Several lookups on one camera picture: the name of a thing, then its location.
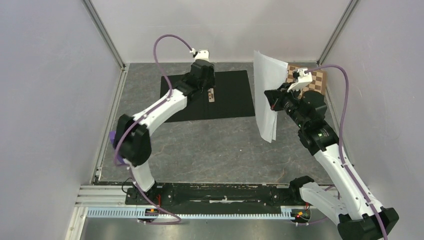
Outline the black blue file folder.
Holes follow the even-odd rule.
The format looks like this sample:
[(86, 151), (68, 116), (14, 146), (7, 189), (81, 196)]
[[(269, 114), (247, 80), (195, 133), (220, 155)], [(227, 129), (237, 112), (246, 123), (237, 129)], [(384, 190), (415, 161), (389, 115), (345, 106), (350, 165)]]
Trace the black blue file folder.
[(184, 122), (255, 116), (252, 92), (246, 70), (215, 73), (214, 100), (206, 93), (172, 115), (166, 122)]

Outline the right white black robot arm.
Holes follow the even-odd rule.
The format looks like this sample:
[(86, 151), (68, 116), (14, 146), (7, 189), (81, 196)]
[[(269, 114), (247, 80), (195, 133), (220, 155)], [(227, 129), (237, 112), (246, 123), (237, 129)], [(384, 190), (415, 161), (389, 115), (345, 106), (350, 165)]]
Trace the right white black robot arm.
[(284, 84), (265, 90), (270, 110), (284, 111), (299, 128), (302, 145), (330, 176), (341, 199), (322, 190), (309, 176), (292, 180), (289, 199), (295, 204), (308, 203), (321, 211), (336, 226), (343, 240), (386, 240), (399, 221), (392, 207), (386, 208), (362, 181), (345, 154), (339, 137), (325, 120), (324, 96), (313, 90), (298, 93)]

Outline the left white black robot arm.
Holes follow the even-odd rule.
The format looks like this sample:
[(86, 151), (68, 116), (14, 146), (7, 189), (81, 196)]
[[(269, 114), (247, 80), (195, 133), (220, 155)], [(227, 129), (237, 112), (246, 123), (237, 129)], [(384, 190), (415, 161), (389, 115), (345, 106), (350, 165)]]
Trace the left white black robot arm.
[(123, 114), (119, 117), (113, 139), (115, 156), (128, 166), (139, 189), (137, 196), (143, 203), (151, 204), (157, 198), (157, 191), (153, 188), (156, 181), (148, 162), (152, 154), (152, 134), (214, 85), (214, 65), (197, 59), (190, 71), (157, 102), (133, 116)]

